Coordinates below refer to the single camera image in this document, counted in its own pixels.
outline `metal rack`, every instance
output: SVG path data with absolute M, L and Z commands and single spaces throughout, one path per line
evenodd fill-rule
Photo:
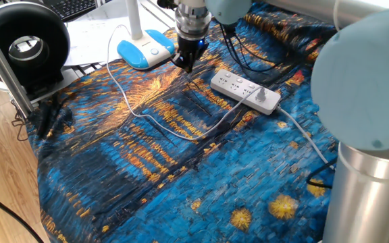
M 33 107 L 26 96 L 26 93 L 22 86 L 19 83 L 18 78 L 14 75 L 13 70 L 8 64 L 7 60 L 4 57 L 0 49 L 0 78 L 7 86 L 10 91 L 14 101 L 18 105 L 19 110 L 22 112 L 24 117 L 28 117 L 28 115 L 32 112 Z

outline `metal pole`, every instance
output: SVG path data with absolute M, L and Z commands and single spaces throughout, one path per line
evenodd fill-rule
M 20 85 L 18 78 L 16 77 L 10 65 L 8 64 L 7 60 L 5 59 L 1 49 L 0 49 L 0 78 L 7 86 L 8 90 L 10 91 L 11 95 L 14 98 L 14 101 L 18 105 L 24 117 L 28 117 L 28 115 L 32 112 L 34 108 L 30 100 L 26 96 L 26 93 L 24 92 L 22 86 Z
M 332 12 L 336 0 L 267 0 L 268 3 L 332 23 Z M 338 22 L 341 28 L 353 24 L 369 14 L 386 8 L 357 0 L 340 0 Z

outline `black cable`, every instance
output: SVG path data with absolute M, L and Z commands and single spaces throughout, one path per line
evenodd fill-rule
M 254 70 L 252 69 L 247 61 L 246 61 L 246 64 L 247 66 L 244 66 L 244 64 L 242 64 L 236 50 L 235 50 L 235 47 L 234 47 L 234 44 L 232 43 L 232 40 L 231 38 L 233 36 L 236 36 L 234 33 L 230 34 L 230 35 L 227 35 L 225 33 L 225 30 L 224 30 L 224 27 L 220 24 L 220 29 L 222 31 L 222 34 L 223 34 L 223 37 L 224 37 L 224 41 L 225 41 L 225 44 L 226 44 L 226 47 L 228 48 L 229 50 L 229 53 L 230 53 L 230 56 L 233 58 L 233 60 L 240 66 L 240 68 L 242 69 L 242 71 L 244 72 L 244 74 L 246 74 L 247 76 L 249 76 L 244 70 L 248 70 L 248 71 L 252 71 L 252 72 L 256 72 L 256 73 L 259 73 L 259 74 L 264 74 L 264 75 L 269 75 L 269 74 L 265 74 L 265 72 L 268 72 L 272 69 L 274 69 L 275 67 L 277 67 L 278 65 L 280 65 L 281 63 L 277 63 L 277 64 L 274 64 L 273 66 L 267 68 L 267 69 L 264 69 L 264 70 Z
M 2 209 L 4 212 L 6 212 L 8 215 L 12 216 L 15 220 L 17 220 L 22 226 L 25 227 L 28 232 L 35 238 L 35 240 L 38 243 L 44 243 L 43 240 L 41 240 L 40 236 L 29 226 L 19 215 L 14 213 L 11 209 L 7 208 L 4 204 L 0 202 L 0 209 Z
M 268 59 L 266 59 L 266 58 L 264 58 L 264 57 L 261 57 L 261 56 L 259 56 L 259 55 L 254 54 L 252 51 L 250 51 L 250 50 L 242 43 L 242 41 L 241 41 L 241 39 L 240 39 L 239 36 L 235 35 L 235 38 L 236 38 L 236 40 L 238 41 L 238 43 L 240 44 L 240 46 L 241 46 L 242 48 L 244 48 L 244 49 L 245 49 L 250 55 L 252 55 L 253 57 L 256 57 L 257 59 L 260 59 L 260 60 L 262 60 L 262 61 L 274 62 L 274 61 L 268 60 Z
M 316 182 L 312 182 L 311 179 L 313 177 L 315 177 L 317 174 L 321 173 L 322 171 L 330 168 L 331 165 L 337 163 L 337 159 L 333 160 L 333 161 L 330 161 L 324 165 L 322 165 L 320 168 L 316 169 L 315 171 L 313 171 L 312 173 L 310 173 L 309 176 L 307 176 L 307 179 L 306 179 L 306 183 L 308 183 L 308 185 L 312 185 L 312 186 L 317 186 L 317 187 L 320 187 L 320 188 L 328 188 L 328 189 L 332 189 L 332 186 L 330 185 L 324 185 L 324 184 L 320 184 L 320 183 L 316 183 Z

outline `white paper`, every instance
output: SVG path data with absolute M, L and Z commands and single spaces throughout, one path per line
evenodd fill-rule
M 152 16 L 139 4 L 140 24 L 143 30 L 165 32 L 167 26 Z M 107 44 L 115 28 L 123 24 L 130 30 L 125 0 L 113 0 L 91 11 L 74 22 L 68 23 L 70 54 L 65 66 L 100 63 L 106 61 Z M 121 59 L 116 51 L 118 44 L 129 39 L 124 27 L 113 35 L 109 48 L 109 61 Z

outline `white power strip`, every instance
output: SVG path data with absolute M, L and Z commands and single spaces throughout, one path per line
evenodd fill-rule
M 258 87 L 258 84 L 226 70 L 220 70 L 211 80 L 212 89 L 227 95 L 236 101 L 241 101 Z M 266 99 L 259 99 L 258 94 L 260 92 L 262 92 L 261 89 L 257 90 L 256 93 L 250 95 L 242 103 L 266 115 L 270 115 L 276 109 L 281 96 L 280 94 L 265 88 Z

